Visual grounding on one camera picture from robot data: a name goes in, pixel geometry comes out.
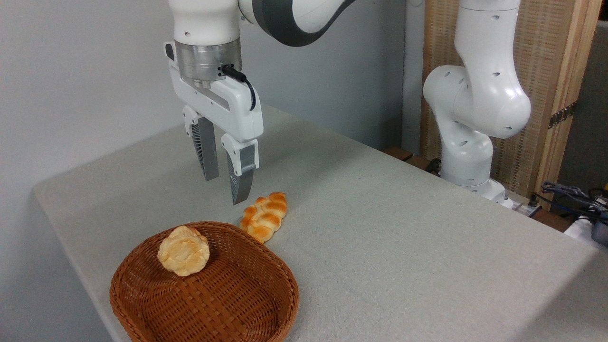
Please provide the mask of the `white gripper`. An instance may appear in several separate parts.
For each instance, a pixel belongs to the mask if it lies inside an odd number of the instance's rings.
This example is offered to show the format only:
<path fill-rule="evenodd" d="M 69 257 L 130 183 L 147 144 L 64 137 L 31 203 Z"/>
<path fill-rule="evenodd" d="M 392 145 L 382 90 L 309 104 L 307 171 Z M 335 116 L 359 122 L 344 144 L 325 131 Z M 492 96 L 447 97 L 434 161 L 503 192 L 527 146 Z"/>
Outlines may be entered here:
<path fill-rule="evenodd" d="M 164 50 L 176 95 L 187 104 L 183 108 L 185 130 L 205 180 L 219 177 L 215 124 L 226 132 L 221 143 L 227 154 L 232 202 L 242 203 L 249 197 L 254 171 L 260 167 L 255 138 L 263 134 L 264 126 L 256 90 L 222 71 L 224 66 L 241 71 L 240 42 L 214 46 L 167 42 Z"/>

